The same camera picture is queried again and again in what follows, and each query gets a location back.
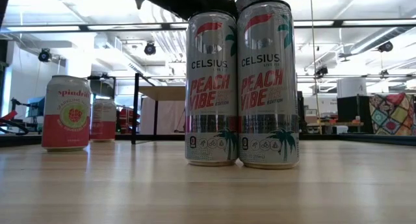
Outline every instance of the palm tree graphic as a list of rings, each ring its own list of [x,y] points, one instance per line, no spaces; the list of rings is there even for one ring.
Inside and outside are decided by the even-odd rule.
[[[231,131],[228,128],[225,130],[218,131],[219,134],[217,134],[214,137],[223,137],[226,139],[226,142],[228,144],[228,156],[227,160],[231,160],[231,152],[235,152],[237,150],[237,135],[235,131]]]
[[[233,42],[233,45],[231,46],[231,56],[234,56],[235,54],[237,54],[237,43],[236,43],[236,33],[237,30],[235,27],[232,26],[228,26],[231,29],[232,34],[228,34],[226,36],[226,41],[231,40]]]
[[[267,138],[270,139],[277,139],[280,141],[280,143],[282,145],[284,145],[284,149],[283,149],[283,161],[286,162],[287,161],[287,144],[289,144],[289,146],[291,147],[291,154],[292,154],[292,150],[296,149],[296,143],[295,140],[292,136],[292,133],[294,133],[293,131],[286,131],[285,129],[280,129],[279,131],[272,131],[269,132],[269,134],[273,134],[272,136],[268,136]]]
[[[287,34],[285,36],[285,49],[286,49],[286,47],[292,44],[293,27],[292,27],[292,21],[290,18],[288,18],[286,15],[281,15],[281,17],[283,18],[286,24],[279,25],[278,32],[287,31]]]

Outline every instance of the wooden table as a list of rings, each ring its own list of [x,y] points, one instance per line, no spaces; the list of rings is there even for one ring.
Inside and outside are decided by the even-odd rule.
[[[183,142],[0,148],[0,223],[416,223],[416,149],[300,142],[296,169],[187,165]]]

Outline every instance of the colorful quilt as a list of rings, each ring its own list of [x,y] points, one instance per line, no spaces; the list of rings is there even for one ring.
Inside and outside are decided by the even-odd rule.
[[[375,134],[416,135],[412,95],[399,93],[370,97],[370,113]]]

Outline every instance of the pink can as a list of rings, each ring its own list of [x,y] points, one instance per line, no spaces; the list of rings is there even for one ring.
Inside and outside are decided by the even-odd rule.
[[[116,118],[114,100],[96,99],[92,104],[91,140],[114,140],[116,138]]]
[[[91,88],[87,80],[54,75],[46,87],[42,147],[81,150],[88,145]]]

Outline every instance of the strawberry graphic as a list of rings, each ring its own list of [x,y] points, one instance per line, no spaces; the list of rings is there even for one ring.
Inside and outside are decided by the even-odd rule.
[[[83,113],[76,109],[76,108],[72,108],[70,109],[68,118],[70,119],[71,122],[76,123],[81,119],[81,116],[83,115]]]

